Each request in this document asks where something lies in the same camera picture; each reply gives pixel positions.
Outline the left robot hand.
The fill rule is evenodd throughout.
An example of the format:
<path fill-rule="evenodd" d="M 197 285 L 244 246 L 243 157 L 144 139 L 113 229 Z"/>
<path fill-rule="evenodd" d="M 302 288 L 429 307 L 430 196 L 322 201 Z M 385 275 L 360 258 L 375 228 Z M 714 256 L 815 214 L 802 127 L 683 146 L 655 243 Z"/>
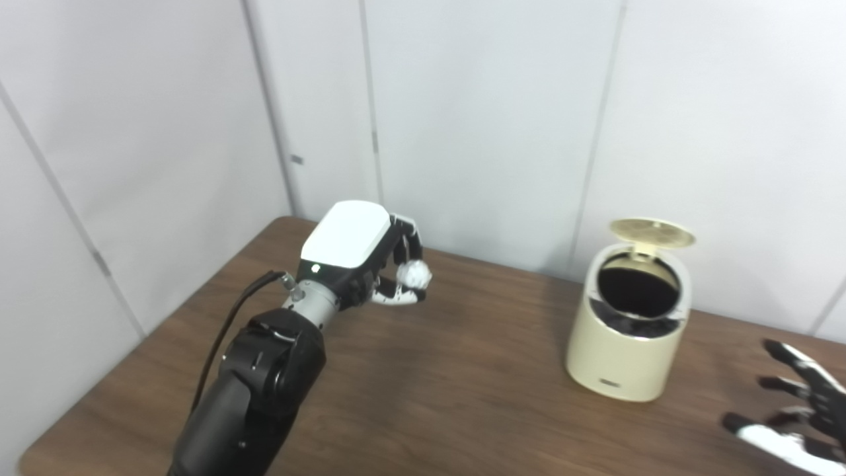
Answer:
<path fill-rule="evenodd" d="M 296 278 L 332 292 L 339 311 L 426 300 L 432 272 L 413 219 L 368 201 L 335 203 L 300 251 Z"/>

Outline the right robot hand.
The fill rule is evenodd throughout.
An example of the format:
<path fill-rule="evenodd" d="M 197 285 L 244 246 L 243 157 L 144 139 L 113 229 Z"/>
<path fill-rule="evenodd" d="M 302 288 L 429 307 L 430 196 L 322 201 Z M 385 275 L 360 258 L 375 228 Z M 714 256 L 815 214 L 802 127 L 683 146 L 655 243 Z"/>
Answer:
<path fill-rule="evenodd" d="M 759 376 L 758 385 L 804 401 L 779 409 L 764 422 L 724 413 L 722 427 L 737 439 L 813 475 L 845 473 L 844 385 L 819 362 L 797 348 L 772 338 L 761 341 L 771 358 L 792 368 L 801 381 Z"/>

